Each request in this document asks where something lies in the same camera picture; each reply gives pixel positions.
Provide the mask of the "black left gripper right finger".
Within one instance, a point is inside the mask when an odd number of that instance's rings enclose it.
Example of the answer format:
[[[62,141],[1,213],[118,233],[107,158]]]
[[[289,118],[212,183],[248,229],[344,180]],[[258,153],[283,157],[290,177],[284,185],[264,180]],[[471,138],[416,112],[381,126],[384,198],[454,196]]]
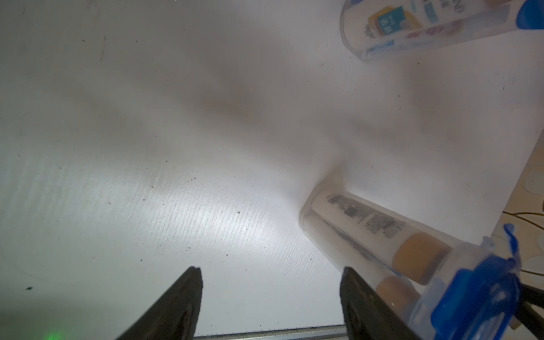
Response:
[[[350,340],[419,338],[351,267],[344,268],[339,296]]]

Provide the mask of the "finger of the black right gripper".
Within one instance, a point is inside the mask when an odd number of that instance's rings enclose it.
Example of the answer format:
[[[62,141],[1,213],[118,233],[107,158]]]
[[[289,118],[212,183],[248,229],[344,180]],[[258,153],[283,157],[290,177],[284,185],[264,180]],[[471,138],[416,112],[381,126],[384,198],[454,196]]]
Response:
[[[543,308],[543,290],[521,284],[520,301],[515,318],[537,339],[543,339],[543,317],[534,310],[534,306]]]

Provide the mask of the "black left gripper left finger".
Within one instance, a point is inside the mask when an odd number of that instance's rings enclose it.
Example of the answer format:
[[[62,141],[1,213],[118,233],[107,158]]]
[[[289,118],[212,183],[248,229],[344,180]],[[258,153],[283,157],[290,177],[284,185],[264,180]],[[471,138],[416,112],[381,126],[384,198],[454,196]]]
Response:
[[[201,269],[191,266],[118,340],[194,338],[202,294]]]

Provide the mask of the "clear plastic container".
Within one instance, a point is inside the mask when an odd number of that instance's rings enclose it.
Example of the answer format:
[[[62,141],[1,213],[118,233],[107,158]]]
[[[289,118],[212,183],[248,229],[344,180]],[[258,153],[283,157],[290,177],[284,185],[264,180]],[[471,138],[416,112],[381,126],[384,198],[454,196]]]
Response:
[[[492,253],[345,191],[325,180],[303,206],[300,227],[339,270],[354,269],[422,339],[437,339],[432,313],[460,270]]]
[[[500,35],[516,28],[522,1],[346,1],[345,47],[362,61]]]

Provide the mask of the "white shampoo bottle gold cap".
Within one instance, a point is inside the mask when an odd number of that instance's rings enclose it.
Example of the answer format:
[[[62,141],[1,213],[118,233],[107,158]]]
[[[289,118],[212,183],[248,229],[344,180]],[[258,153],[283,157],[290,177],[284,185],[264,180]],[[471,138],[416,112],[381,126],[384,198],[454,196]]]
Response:
[[[408,321],[420,298],[408,279],[393,273],[370,252],[319,215],[312,214],[303,218],[301,229],[339,271],[346,267],[355,270],[401,320]]]

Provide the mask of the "blue lid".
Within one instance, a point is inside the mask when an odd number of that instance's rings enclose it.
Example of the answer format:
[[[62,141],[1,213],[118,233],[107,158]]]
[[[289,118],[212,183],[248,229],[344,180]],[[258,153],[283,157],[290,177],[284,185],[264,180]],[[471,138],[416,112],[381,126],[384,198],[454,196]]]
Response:
[[[516,19],[518,29],[535,31],[544,29],[544,0],[525,0]]]
[[[431,314],[435,339],[501,339],[520,301],[521,256],[515,227],[504,225],[511,256],[491,254],[460,269]]]

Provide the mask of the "white bottle purple label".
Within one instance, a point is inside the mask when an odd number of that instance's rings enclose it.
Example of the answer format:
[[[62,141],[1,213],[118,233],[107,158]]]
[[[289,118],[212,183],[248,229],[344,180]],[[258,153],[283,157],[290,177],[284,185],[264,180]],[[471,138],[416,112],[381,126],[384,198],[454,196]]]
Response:
[[[418,222],[347,191],[323,191],[311,208],[383,264],[420,285],[429,283],[453,250]]]

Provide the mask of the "white bottle angled gold cap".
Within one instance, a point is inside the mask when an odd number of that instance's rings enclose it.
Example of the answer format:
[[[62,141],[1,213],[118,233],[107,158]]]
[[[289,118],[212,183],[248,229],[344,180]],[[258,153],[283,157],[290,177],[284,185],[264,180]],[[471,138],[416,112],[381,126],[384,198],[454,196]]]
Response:
[[[377,41],[468,18],[488,9],[488,1],[351,1],[344,11],[344,32],[350,38]]]

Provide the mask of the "blue lid front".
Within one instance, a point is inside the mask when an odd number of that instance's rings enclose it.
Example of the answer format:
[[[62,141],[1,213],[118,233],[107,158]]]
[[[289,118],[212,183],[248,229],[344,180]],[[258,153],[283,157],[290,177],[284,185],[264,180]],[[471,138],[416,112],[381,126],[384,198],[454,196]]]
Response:
[[[525,0],[516,19],[518,29],[535,31],[544,29],[544,0]]]

